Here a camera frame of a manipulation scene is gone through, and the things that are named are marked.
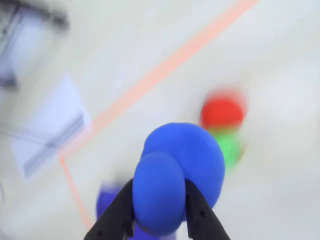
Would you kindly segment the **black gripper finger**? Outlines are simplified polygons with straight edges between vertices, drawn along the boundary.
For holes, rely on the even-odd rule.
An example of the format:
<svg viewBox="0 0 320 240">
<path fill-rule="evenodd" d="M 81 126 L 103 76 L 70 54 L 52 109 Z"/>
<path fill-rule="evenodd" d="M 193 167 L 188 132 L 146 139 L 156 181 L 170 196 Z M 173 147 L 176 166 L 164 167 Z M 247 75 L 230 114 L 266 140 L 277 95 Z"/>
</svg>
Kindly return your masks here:
<svg viewBox="0 0 320 240">
<path fill-rule="evenodd" d="M 185 193 L 188 237 L 192 240 L 230 240 L 206 198 L 189 179 L 185 180 Z"/>
<path fill-rule="evenodd" d="M 127 240 L 134 236 L 133 180 L 130 179 L 84 236 L 84 240 Z"/>
</svg>

